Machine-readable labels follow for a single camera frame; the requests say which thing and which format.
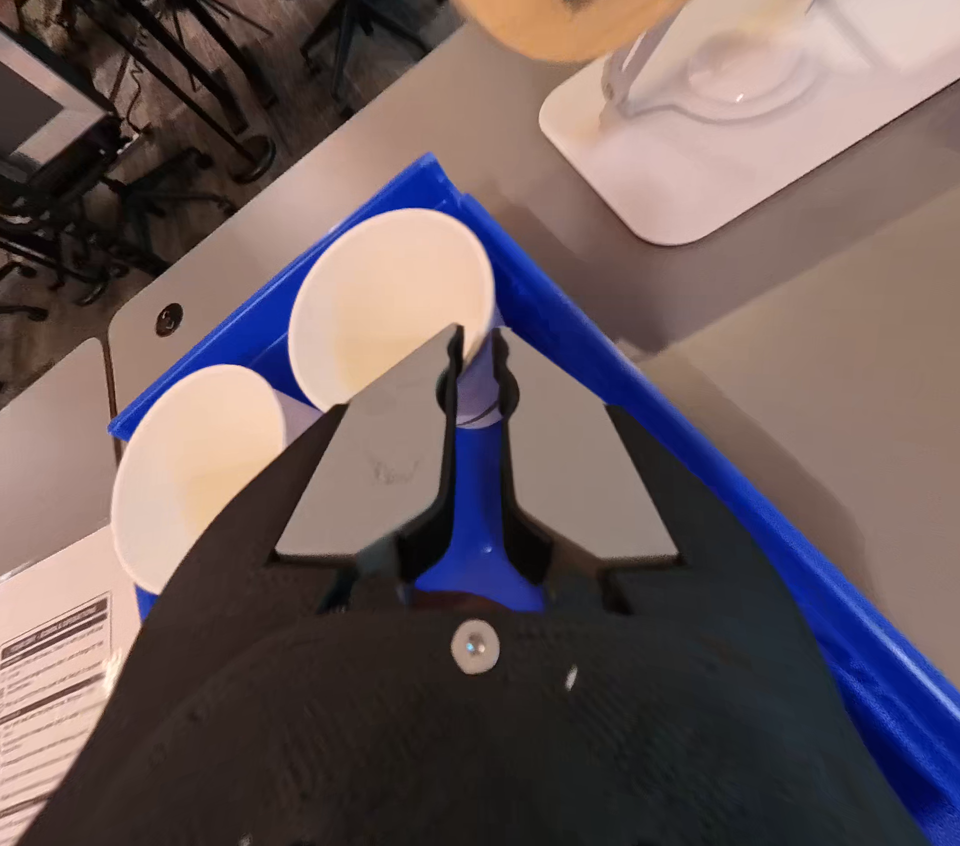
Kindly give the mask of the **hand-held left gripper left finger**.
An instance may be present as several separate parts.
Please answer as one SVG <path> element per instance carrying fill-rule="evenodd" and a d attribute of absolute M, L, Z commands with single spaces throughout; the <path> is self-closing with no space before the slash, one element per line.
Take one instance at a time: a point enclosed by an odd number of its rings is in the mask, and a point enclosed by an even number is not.
<path fill-rule="evenodd" d="M 274 543 L 279 564 L 384 574 L 412 583 L 453 530 L 455 420 L 464 328 L 444 326 L 317 422 L 274 461 L 302 484 L 278 490 L 290 509 Z"/>

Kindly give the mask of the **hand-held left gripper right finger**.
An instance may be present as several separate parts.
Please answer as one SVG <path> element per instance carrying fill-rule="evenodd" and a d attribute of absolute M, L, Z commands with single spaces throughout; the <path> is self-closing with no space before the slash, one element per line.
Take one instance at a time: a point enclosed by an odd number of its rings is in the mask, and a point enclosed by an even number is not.
<path fill-rule="evenodd" d="M 661 567 L 678 547 L 611 408 L 508 327 L 491 336 L 501 420 L 501 518 L 510 565 L 541 586 Z"/>

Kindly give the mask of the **blue plastic bin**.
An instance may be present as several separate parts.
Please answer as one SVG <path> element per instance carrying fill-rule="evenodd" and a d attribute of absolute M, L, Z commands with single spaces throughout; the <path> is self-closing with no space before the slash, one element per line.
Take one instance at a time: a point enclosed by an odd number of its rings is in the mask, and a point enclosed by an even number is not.
<path fill-rule="evenodd" d="M 484 207 L 456 188 L 431 154 L 408 165 L 243 303 L 218 314 L 215 325 L 202 329 L 199 341 L 118 414 L 110 434 L 127 442 L 174 383 L 212 365 L 249 368 L 307 402 L 287 342 L 307 273 L 350 229 L 417 207 L 448 215 L 476 234 L 508 327 L 639 420 L 737 514 L 796 600 L 847 713 L 894 791 L 932 844 L 958 844 L 958 690 L 640 374 Z"/>

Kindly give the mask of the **white paper cup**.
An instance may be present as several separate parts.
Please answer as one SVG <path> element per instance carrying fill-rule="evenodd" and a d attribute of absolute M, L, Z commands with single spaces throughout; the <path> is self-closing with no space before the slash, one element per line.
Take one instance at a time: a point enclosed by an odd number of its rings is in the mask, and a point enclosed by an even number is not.
<path fill-rule="evenodd" d="M 501 413 L 491 334 L 503 320 L 479 237 L 434 209 L 376 215 L 328 247 L 299 288 L 287 333 L 294 379 L 327 411 L 451 324 L 463 331 L 457 424 L 493 426 Z"/>
<path fill-rule="evenodd" d="M 238 365 L 213 365 L 166 391 L 126 444 L 110 527 L 134 584 L 159 595 L 226 505 L 321 416 Z"/>

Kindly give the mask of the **white tablet stand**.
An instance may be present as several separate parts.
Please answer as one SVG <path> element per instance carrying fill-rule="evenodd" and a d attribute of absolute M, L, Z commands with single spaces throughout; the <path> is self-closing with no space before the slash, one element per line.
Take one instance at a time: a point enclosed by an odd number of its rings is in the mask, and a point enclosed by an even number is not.
<path fill-rule="evenodd" d="M 558 85 L 544 138 L 638 238 L 725 227 L 958 81 L 958 0 L 688 0 Z"/>

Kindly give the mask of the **printed paper sheet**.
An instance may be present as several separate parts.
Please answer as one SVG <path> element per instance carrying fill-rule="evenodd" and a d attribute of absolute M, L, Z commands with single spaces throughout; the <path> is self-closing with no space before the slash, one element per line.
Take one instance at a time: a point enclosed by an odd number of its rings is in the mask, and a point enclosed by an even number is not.
<path fill-rule="evenodd" d="M 3 845 L 18 842 L 65 778 L 139 627 L 109 527 L 2 582 Z"/>

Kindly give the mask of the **grey monitor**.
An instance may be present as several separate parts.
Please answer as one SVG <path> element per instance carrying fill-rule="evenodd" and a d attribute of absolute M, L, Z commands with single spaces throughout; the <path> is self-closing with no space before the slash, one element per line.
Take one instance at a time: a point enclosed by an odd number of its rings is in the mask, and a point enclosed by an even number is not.
<path fill-rule="evenodd" d="M 114 108 L 44 43 L 1 30 L 1 171 L 26 181 L 114 117 Z"/>

